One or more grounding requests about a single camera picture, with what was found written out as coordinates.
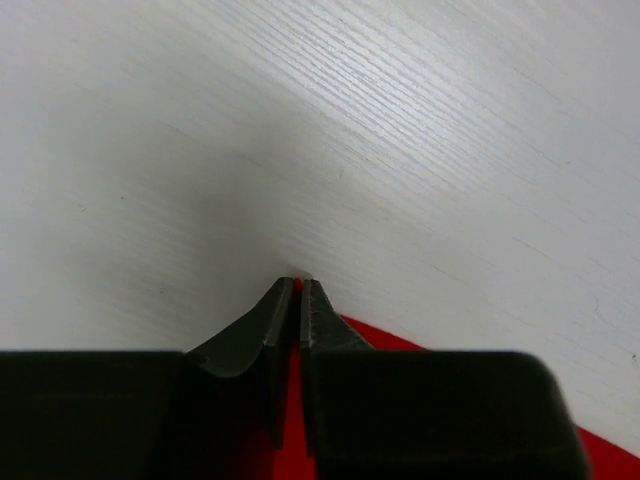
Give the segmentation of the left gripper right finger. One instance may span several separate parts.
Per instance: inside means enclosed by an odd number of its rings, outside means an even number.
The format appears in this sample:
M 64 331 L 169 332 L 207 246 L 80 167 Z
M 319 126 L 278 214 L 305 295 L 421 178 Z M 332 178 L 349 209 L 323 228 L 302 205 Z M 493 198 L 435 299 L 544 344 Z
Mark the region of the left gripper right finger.
M 323 351 L 372 350 L 373 346 L 335 311 L 322 284 L 315 279 L 306 279 L 301 291 L 299 347 L 306 450 L 308 456 L 314 456 L 317 434 L 313 356 Z

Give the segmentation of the red t shirt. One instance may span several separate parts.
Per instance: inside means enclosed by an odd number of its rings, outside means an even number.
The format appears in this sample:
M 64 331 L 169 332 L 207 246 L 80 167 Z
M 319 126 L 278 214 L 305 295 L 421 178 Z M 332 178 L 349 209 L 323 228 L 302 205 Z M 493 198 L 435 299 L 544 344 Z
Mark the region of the red t shirt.
M 521 352 L 437 351 L 356 323 L 364 350 L 295 353 L 277 479 L 635 479 Z

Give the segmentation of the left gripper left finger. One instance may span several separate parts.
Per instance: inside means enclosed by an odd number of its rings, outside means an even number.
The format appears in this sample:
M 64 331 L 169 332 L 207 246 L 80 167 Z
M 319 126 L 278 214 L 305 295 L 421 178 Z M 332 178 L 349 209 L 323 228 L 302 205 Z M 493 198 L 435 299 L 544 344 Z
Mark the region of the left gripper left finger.
M 247 313 L 186 354 L 216 381 L 246 379 L 258 392 L 274 444 L 283 445 L 293 342 L 293 279 L 280 277 Z

